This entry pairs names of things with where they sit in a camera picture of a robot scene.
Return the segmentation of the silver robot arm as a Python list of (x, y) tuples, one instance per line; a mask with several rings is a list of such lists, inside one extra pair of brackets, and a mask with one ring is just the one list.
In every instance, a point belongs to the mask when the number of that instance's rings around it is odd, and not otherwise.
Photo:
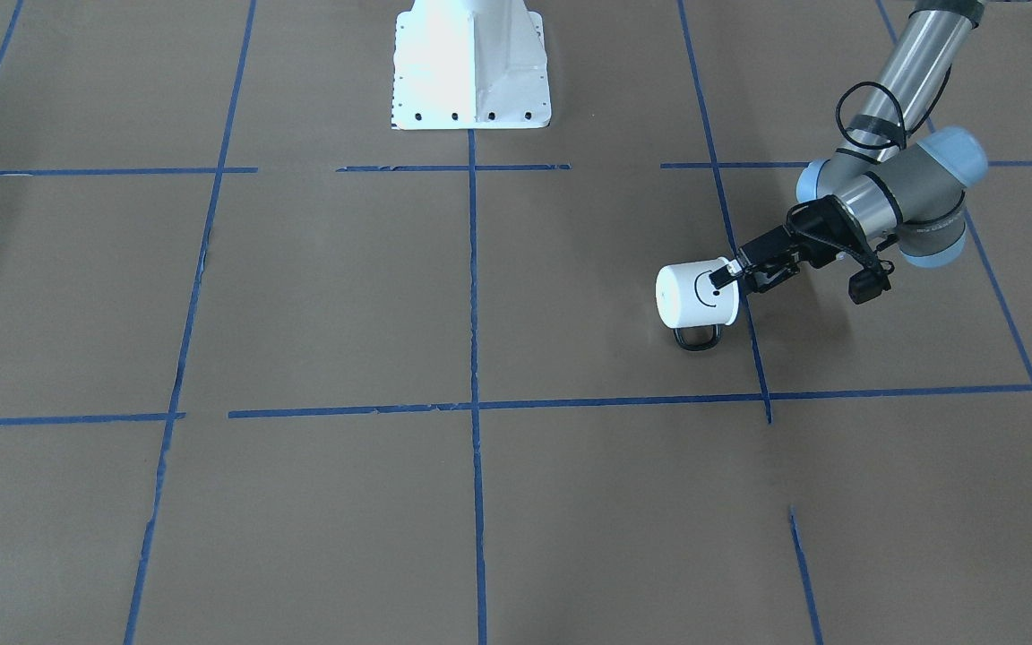
[(709, 275), (712, 288), (765, 293), (806, 262), (823, 268), (845, 256), (859, 265), (847, 293), (857, 305), (891, 288), (896, 246), (918, 268), (939, 268), (961, 254), (962, 209), (990, 164), (982, 146), (952, 126), (915, 139), (937, 106), (955, 56), (978, 28), (983, 1), (918, 1), (877, 79), (851, 119), (837, 118), (842, 146), (808, 165), (797, 204), (769, 233), (742, 245)]

